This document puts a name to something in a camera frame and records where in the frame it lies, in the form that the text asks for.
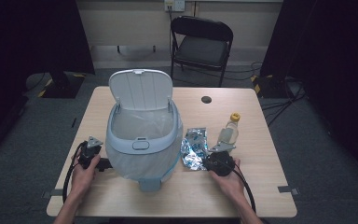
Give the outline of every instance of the gray carpet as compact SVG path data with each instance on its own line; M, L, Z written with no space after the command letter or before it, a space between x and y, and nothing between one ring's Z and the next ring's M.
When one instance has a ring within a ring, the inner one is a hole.
M156 69L170 71L169 67ZM110 75L118 70L122 69L100 69L96 76L88 75L75 99L38 98L49 76L45 75L39 84L41 74L28 79L28 87L35 86L25 93L30 100L21 119L0 146L0 223L53 221L46 214L48 200L41 197L42 193L55 187L93 89L107 86ZM227 70L223 87L253 87L247 78L254 73L249 71L250 66L231 66ZM217 83L217 77L175 69L175 87L216 87ZM296 91L299 84L291 83L291 88ZM268 107L286 101L260 99L260 104ZM279 107L265 110L267 122L273 120L277 109ZM77 122L72 127L74 118ZM288 106L269 129L287 181L300 193L294 196L296 217L266 220L270 223L358 223L358 164L330 137L323 119L307 98ZM76 219L76 223L102 222L107 222L107 218Z

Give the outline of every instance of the person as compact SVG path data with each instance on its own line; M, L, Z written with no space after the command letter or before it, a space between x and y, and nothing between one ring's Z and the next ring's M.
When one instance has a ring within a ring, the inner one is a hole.
M83 169L81 165L75 166L72 174L71 191L68 194L60 213L57 215L54 224L74 223L76 210L81 204L86 192L90 188L92 180L95 176L95 167L97 166L100 158L100 155L96 155L87 169ZM241 161L239 159L234 159L234 161L236 164L235 169L239 171L238 167L240 167ZM234 172L231 172L227 176L219 176L214 171L209 171L209 174L219 185L222 192L233 202L239 212L243 224L263 223L246 200L243 192L244 185Z
M240 167L241 160L234 159L234 162L236 164L235 170L239 172L240 170L238 167ZM244 185L239 176L237 176L234 172L231 172L226 176L219 176L212 170L209 171L209 174L211 175L212 179L219 185L222 192L237 208L243 224L263 223L246 200L245 194L243 192Z
M81 165L75 166L74 171L72 172L71 191L66 197L66 201L59 214L55 218L54 224L74 223L77 208L91 186L95 176L95 167L100 161L100 158L100 155L96 155L92 158L87 169L83 169ZM77 158L75 158L74 164L78 164Z

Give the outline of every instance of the yellow cap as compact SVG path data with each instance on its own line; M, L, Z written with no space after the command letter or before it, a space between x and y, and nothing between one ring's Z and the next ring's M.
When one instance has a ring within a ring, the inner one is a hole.
M234 112L231 114L231 116L229 117L232 121L238 122L240 121L241 115L237 112Z

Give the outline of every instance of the black chair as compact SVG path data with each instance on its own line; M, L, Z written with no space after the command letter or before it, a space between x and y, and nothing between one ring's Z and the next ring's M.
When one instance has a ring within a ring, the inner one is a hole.
M231 29L221 21L181 16L172 20L171 78L175 63L213 71L221 71L219 87L222 86L227 60L234 37ZM183 35L178 44L179 35Z

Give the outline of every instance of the foil packet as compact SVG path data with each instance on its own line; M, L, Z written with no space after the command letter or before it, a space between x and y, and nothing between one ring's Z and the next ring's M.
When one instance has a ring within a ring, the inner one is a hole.
M181 154L185 167L190 170L206 170L202 165L202 159L208 156L206 128L187 129L185 138L182 140Z

